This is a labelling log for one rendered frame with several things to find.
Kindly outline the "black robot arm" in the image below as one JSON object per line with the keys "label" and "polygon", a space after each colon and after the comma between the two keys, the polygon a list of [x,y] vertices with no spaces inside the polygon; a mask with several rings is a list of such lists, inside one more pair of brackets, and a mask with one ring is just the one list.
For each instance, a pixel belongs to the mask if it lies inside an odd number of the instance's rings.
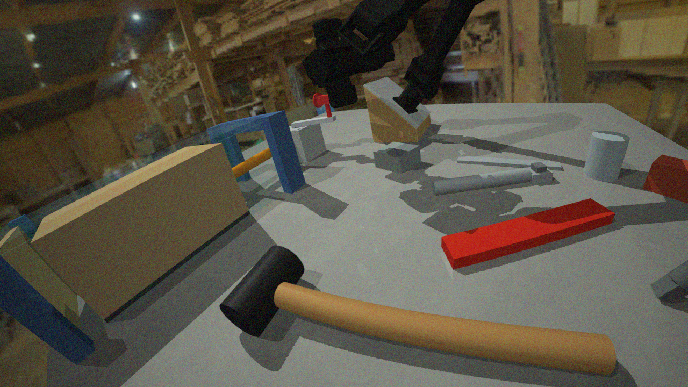
{"label": "black robot arm", "polygon": [[[341,41],[319,42],[317,49],[302,59],[313,85],[324,88],[355,73],[376,71],[394,61],[393,42],[410,16],[430,0],[363,0],[337,30]],[[409,82],[393,100],[406,113],[418,112],[422,99],[432,100],[444,74],[444,59],[474,6],[484,0],[450,0],[427,50],[411,60],[404,79]],[[353,32],[357,29],[368,40]]]}

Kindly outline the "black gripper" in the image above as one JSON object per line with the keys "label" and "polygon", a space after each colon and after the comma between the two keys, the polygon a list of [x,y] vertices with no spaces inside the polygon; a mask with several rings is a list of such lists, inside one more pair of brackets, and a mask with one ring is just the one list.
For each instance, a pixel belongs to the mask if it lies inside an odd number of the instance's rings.
{"label": "black gripper", "polygon": [[[338,18],[317,20],[312,25],[316,48],[319,42],[339,41],[336,32],[341,25],[342,20]],[[346,107],[358,100],[356,87],[351,84],[349,77],[333,81],[332,85],[325,87],[325,90],[328,92],[330,107],[333,108]]]}

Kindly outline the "mallet with black head and wooden handle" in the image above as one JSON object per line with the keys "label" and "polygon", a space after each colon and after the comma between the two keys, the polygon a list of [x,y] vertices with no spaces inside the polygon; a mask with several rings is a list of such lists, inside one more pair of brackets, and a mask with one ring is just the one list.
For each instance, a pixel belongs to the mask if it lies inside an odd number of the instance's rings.
{"label": "mallet with black head and wooden handle", "polygon": [[365,335],[457,354],[609,375],[616,350],[607,335],[454,318],[334,296],[296,285],[304,267],[275,245],[221,302],[235,326],[260,336],[278,308]]}

